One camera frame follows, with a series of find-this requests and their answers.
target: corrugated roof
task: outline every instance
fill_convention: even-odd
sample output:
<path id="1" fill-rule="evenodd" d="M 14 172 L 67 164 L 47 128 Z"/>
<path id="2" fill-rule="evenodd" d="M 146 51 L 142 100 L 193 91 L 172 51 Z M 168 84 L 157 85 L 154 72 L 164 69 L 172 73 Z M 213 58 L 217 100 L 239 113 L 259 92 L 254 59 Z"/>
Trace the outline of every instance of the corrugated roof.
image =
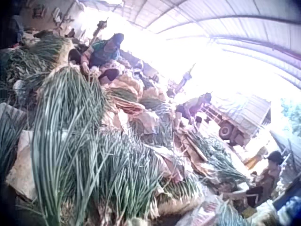
<path id="1" fill-rule="evenodd" d="M 120 5 L 79 1 L 114 11 L 167 40 L 213 39 L 229 53 L 282 69 L 280 76 L 301 89 L 301 12 L 293 0 L 123 0 Z"/>

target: green shirt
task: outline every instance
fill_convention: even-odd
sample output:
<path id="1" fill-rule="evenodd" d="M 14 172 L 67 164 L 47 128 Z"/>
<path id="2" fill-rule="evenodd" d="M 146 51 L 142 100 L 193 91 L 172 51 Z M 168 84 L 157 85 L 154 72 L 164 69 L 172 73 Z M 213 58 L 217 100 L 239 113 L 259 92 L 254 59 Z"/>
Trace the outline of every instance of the green shirt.
<path id="1" fill-rule="evenodd" d="M 115 50 L 114 52 L 105 52 L 104 47 L 107 44 L 107 40 L 101 40 L 93 43 L 91 46 L 93 48 L 93 52 L 101 51 L 103 55 L 106 56 L 106 58 L 109 58 L 110 60 L 117 60 L 120 56 L 119 49 Z"/>

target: hat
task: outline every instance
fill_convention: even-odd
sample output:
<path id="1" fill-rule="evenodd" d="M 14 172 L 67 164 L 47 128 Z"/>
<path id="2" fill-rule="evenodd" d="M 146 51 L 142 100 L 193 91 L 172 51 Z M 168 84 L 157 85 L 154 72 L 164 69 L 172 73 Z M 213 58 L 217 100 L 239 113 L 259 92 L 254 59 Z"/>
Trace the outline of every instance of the hat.
<path id="1" fill-rule="evenodd" d="M 207 103 L 211 102 L 212 96 L 210 93 L 205 93 L 204 99 L 207 101 Z"/>
<path id="2" fill-rule="evenodd" d="M 120 45 L 121 45 L 122 41 L 124 40 L 124 34 L 122 34 L 122 33 L 114 34 L 111 39 L 114 42 L 114 44 L 118 48 L 120 48 Z"/>
<path id="3" fill-rule="evenodd" d="M 274 163 L 277 163 L 278 165 L 281 165 L 283 163 L 283 157 L 279 151 L 271 152 L 271 154 L 269 154 L 267 159 Z"/>

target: truck wheel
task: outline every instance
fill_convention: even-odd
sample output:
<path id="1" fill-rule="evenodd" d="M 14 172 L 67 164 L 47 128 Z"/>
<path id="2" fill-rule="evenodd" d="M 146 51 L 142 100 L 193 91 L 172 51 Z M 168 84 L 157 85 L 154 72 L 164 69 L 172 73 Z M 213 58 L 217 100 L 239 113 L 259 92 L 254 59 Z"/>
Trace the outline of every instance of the truck wheel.
<path id="1" fill-rule="evenodd" d="M 220 130 L 218 131 L 218 134 L 220 135 L 221 139 L 229 140 L 231 137 L 232 130 L 232 125 L 230 125 L 229 123 L 223 123 Z"/>

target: tree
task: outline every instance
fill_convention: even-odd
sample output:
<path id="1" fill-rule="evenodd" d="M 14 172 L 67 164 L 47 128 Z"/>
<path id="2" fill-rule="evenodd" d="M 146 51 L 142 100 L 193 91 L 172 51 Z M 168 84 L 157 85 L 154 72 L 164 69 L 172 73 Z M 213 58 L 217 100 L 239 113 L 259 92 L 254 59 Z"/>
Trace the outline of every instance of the tree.
<path id="1" fill-rule="evenodd" d="M 281 101 L 283 115 L 289 119 L 293 133 L 301 137 L 301 102 L 284 98 Z"/>

